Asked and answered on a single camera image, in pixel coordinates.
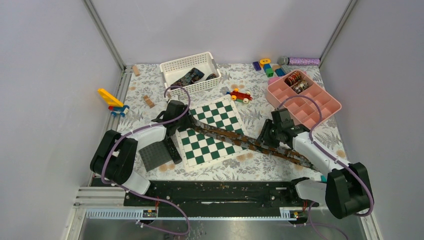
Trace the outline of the brown floral tie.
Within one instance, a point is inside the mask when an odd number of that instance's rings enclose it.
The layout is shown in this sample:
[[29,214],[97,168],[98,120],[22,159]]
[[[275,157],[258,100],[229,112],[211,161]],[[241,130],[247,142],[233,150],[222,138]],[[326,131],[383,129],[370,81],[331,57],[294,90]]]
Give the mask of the brown floral tie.
[[211,126],[199,120],[196,120],[195,127],[192,129],[195,132],[201,133],[218,141],[226,142],[231,145],[262,153],[264,155],[276,156],[285,159],[295,165],[302,166],[316,172],[319,170],[305,156],[287,147],[269,147],[267,145],[261,144],[250,136]]

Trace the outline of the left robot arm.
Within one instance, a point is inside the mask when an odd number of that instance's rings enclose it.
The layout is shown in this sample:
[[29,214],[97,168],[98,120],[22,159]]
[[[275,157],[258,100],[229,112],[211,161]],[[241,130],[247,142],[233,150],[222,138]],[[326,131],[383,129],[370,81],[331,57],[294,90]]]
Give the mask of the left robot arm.
[[122,186],[136,193],[136,199],[144,206],[152,204],[155,192],[150,181],[134,170],[136,155],[145,158],[150,171],[169,161],[179,164],[182,157],[172,140],[176,131],[186,130],[192,120],[189,107],[178,100],[170,100],[166,110],[140,131],[123,137],[115,130],[105,132],[90,162],[90,170],[105,181]]

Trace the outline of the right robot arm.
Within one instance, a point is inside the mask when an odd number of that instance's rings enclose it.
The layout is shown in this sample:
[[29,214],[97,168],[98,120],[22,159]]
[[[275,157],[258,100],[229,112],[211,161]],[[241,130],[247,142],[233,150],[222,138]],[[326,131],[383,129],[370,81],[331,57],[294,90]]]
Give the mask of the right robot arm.
[[258,137],[269,147],[288,145],[306,157],[314,167],[326,176],[326,183],[310,179],[300,180],[287,191],[287,201],[293,206],[305,200],[327,206],[337,219],[350,215],[366,217],[374,209],[368,170],[360,162],[351,163],[335,157],[321,143],[315,141],[312,131],[303,124],[296,125],[286,108],[272,111]]

